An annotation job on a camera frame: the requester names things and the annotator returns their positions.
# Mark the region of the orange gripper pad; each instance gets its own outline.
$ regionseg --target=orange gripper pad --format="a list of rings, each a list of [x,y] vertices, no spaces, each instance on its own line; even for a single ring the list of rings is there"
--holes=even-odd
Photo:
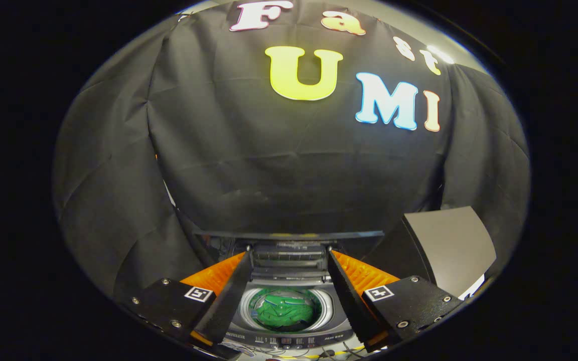
[[[336,256],[340,266],[347,274],[347,278],[349,278],[351,285],[354,286],[354,289],[358,292],[360,297],[363,296],[365,290],[387,285],[388,283],[399,280],[398,277],[392,276],[389,273],[370,266],[365,262],[351,258],[346,254],[336,251],[331,252]]]
[[[216,263],[211,267],[207,267],[200,272],[192,274],[180,282],[186,283],[190,286],[212,290],[215,292],[216,296],[219,296],[220,292],[222,292],[222,288],[224,288],[224,286],[227,284],[229,277],[231,277],[233,271],[236,270],[239,261],[244,255],[245,252],[236,254],[235,256],[227,258],[220,263]]]

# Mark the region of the wire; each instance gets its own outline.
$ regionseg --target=wire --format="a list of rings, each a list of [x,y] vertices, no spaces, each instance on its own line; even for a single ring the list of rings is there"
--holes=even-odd
[[[304,353],[304,354],[301,354],[300,356],[294,356],[294,357],[303,357],[303,356],[305,356],[306,354],[308,354],[308,353],[309,353],[309,351],[310,351],[310,350],[307,350],[307,351],[305,351],[305,353]]]
[[[350,349],[349,347],[347,347],[347,344],[346,344],[344,341],[342,342],[342,344],[345,345],[345,348],[347,349],[347,351],[348,351],[350,354],[353,354],[354,356],[356,356],[356,357],[358,357],[358,358],[363,358],[363,356],[360,356],[359,354],[351,351],[351,349]]]
[[[333,361],[335,361],[335,359],[331,357],[331,355],[327,351],[325,351],[325,347],[323,347],[323,354],[326,354],[330,359],[333,359]]]

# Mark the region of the yellow letter u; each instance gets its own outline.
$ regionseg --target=yellow letter u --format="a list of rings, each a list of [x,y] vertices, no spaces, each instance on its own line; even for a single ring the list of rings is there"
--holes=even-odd
[[[293,46],[273,46],[264,51],[271,57],[271,87],[285,98],[293,100],[319,100],[327,98],[336,89],[338,62],[342,54],[331,50],[316,50],[321,59],[321,80],[306,85],[298,80],[298,58],[305,54]]]

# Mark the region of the green cloth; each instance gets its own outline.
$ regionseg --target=green cloth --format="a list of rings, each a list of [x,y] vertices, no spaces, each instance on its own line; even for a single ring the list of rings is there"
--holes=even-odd
[[[319,316],[319,302],[309,291],[287,288],[262,290],[249,304],[251,316],[269,329],[300,326],[307,328]]]

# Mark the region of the washing machine control panel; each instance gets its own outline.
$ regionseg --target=washing machine control panel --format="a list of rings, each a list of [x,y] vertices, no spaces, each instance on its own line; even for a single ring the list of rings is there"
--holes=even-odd
[[[308,349],[340,343],[354,335],[352,329],[333,333],[309,336],[282,336],[282,334],[257,333],[251,331],[227,332],[225,338],[238,341],[244,345],[261,348]]]

